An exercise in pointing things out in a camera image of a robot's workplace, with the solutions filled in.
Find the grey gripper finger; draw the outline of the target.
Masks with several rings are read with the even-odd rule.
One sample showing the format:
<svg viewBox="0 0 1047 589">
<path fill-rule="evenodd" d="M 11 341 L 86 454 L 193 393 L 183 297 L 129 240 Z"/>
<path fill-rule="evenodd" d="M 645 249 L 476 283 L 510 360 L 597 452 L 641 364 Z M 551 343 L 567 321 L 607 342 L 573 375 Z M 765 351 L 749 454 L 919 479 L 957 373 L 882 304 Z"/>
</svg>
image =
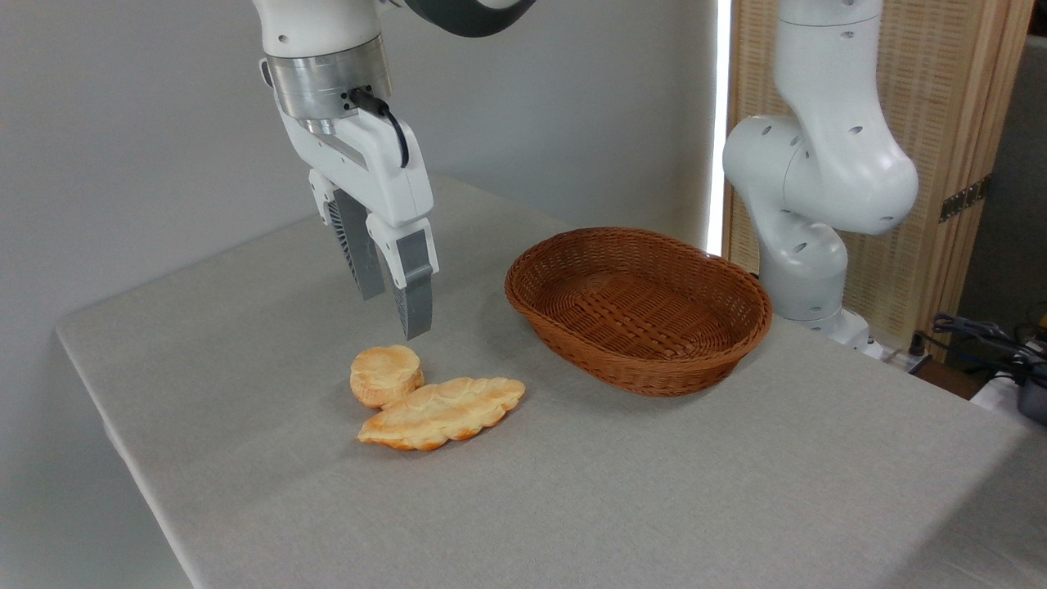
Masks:
<svg viewBox="0 0 1047 589">
<path fill-rule="evenodd" d="M 318 169 L 309 172 L 309 183 L 325 225 L 333 228 L 360 294 L 364 299 L 385 291 L 376 245 L 366 227 L 367 209 L 337 187 Z"/>
<path fill-rule="evenodd" d="M 429 332 L 433 325 L 433 275 L 440 272 L 429 220 L 421 218 L 403 227 L 393 227 L 381 217 L 370 213 L 366 226 L 389 270 L 405 339 Z"/>
</svg>

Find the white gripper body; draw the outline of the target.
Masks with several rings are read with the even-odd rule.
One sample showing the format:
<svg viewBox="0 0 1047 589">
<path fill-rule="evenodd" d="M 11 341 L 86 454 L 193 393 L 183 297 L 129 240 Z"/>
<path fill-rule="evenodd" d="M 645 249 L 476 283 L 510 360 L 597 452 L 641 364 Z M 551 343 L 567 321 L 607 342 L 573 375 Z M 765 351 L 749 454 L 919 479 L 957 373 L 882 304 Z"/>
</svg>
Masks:
<svg viewBox="0 0 1047 589">
<path fill-rule="evenodd" d="M 315 135 L 283 111 L 279 115 L 304 163 L 392 227 L 404 227 L 433 209 L 429 175 L 408 124 L 402 126 L 409 152 L 403 168 L 400 141 L 387 119 L 359 110 L 334 120 L 333 135 Z"/>
</svg>

